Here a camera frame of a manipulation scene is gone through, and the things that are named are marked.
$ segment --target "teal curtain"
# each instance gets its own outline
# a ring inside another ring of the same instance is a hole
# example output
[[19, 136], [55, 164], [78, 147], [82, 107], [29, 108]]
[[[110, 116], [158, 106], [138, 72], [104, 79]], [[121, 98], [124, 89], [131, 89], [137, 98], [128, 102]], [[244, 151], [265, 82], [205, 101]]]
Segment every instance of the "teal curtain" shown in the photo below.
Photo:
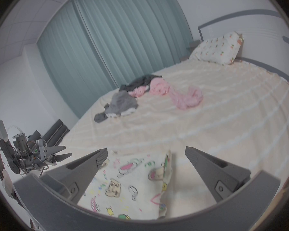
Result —
[[179, 63], [192, 41], [177, 0], [70, 0], [38, 47], [55, 86], [80, 118], [110, 90]]

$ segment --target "striped bed sheet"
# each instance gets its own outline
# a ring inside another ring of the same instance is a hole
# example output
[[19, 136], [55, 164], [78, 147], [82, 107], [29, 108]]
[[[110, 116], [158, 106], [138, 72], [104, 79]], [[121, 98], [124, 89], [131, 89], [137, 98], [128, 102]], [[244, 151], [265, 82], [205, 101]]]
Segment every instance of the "striped bed sheet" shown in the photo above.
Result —
[[110, 103], [114, 90], [102, 96], [64, 137], [65, 164], [95, 150], [118, 154], [151, 151], [173, 153], [173, 176], [165, 194], [167, 218], [197, 212], [216, 202], [185, 157], [191, 146], [251, 170], [281, 179], [289, 176], [289, 83], [277, 74], [246, 62], [221, 66], [187, 60], [156, 72], [175, 90], [199, 86], [201, 104], [178, 110], [169, 96], [146, 93], [136, 112], [95, 123], [94, 116]]

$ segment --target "headboard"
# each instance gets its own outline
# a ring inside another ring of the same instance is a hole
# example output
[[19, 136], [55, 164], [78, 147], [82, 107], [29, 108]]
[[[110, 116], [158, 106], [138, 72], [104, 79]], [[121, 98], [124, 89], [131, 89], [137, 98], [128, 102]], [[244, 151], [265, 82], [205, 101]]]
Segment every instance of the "headboard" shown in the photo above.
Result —
[[201, 40], [236, 31], [244, 43], [236, 59], [275, 72], [289, 82], [289, 29], [273, 10], [244, 10], [231, 13], [198, 27]]

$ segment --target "curtain gap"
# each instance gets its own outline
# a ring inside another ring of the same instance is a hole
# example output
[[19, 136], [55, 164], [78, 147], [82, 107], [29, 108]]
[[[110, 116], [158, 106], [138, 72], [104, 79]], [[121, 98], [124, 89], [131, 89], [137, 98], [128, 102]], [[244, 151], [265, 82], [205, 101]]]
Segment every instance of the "curtain gap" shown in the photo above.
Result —
[[87, 34], [88, 34], [88, 36], [89, 36], [89, 38], [90, 38], [90, 40], [91, 40], [91, 42], [92, 42], [92, 44], [93, 44], [95, 50], [96, 50], [96, 52], [98, 53], [100, 59], [102, 60], [105, 69], [107, 70], [107, 72], [108, 72], [108, 74], [109, 74], [111, 80], [113, 81], [113, 83], [114, 83], [114, 84], [116, 85], [116, 87], [118, 88], [118, 87], [119, 87], [118, 84], [116, 83], [116, 81], [115, 81], [115, 79], [113, 78], [111, 72], [109, 71], [107, 65], [105, 64], [104, 59], [102, 58], [102, 56], [101, 56], [101, 54], [100, 54], [98, 48], [97, 48], [96, 45], [95, 45], [95, 42], [94, 42], [93, 38], [92, 38], [92, 36], [91, 36], [91, 34], [90, 34], [89, 30], [88, 30], [88, 27], [87, 27], [87, 25], [86, 25], [86, 22], [85, 22], [84, 18], [82, 17], [82, 14], [81, 14], [80, 9], [79, 9], [79, 7], [78, 7], [77, 0], [73, 0], [73, 4], [75, 5], [78, 14], [79, 14], [80, 17], [81, 17], [81, 21], [82, 21], [82, 23], [83, 23], [83, 25], [84, 25], [84, 27], [85, 27], [85, 29], [86, 29], [86, 32], [87, 32]]

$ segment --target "white pillow with carrot print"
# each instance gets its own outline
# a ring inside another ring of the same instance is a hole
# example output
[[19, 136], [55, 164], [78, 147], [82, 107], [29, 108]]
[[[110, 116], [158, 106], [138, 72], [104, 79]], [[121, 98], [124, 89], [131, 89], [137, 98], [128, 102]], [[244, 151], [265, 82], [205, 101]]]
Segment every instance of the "white pillow with carrot print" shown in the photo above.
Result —
[[243, 36], [236, 32], [204, 40], [194, 49], [189, 59], [198, 59], [221, 65], [231, 64], [235, 60], [243, 40]]

